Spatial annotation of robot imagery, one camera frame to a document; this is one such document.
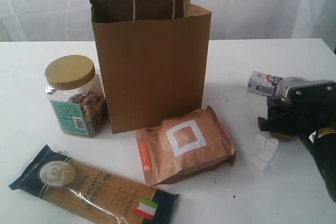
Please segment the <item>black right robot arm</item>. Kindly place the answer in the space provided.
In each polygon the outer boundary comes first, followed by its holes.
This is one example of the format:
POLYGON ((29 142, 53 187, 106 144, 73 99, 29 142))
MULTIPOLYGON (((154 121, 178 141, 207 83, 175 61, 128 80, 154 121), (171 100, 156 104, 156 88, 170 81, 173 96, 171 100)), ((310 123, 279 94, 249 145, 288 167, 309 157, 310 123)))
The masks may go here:
POLYGON ((267 109, 267 118, 258 118, 259 129, 298 137, 335 200, 335 81, 283 78, 267 109))

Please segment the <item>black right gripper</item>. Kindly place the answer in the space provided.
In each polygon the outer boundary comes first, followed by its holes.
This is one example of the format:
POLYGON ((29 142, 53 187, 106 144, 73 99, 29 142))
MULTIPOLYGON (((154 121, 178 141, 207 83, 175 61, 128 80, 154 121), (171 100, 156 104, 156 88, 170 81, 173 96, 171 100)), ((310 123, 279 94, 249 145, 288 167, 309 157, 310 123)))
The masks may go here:
POLYGON ((292 114, 258 117, 262 132, 298 137, 312 156, 335 155, 335 81, 285 79, 285 105, 292 114))

